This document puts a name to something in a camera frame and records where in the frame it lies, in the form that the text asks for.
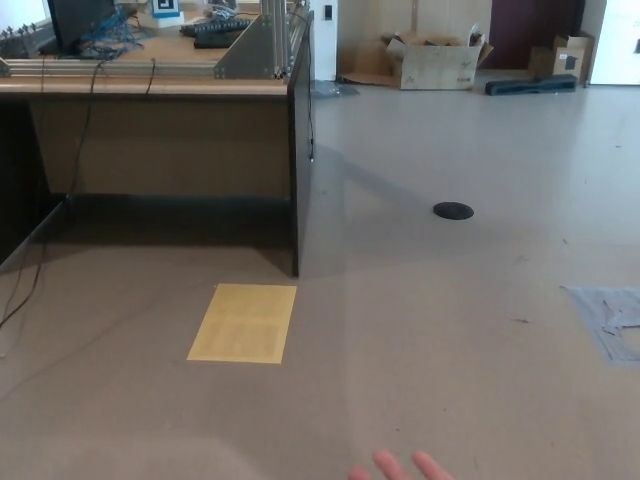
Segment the person bare hand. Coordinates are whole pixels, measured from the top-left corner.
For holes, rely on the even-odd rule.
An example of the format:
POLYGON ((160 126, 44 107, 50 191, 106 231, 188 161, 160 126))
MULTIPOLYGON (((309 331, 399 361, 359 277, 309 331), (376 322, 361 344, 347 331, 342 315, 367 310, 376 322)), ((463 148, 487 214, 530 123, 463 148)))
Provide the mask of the person bare hand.
MULTIPOLYGON (((410 479, 411 476, 404 469, 399 460, 388 450, 380 450, 373 454, 373 462, 378 470, 390 480, 410 479)), ((412 454, 412 462, 424 479, 453 480, 454 477, 429 454, 416 451, 412 454)), ((347 476, 351 480, 370 479, 370 473, 363 467, 352 468, 347 476)))

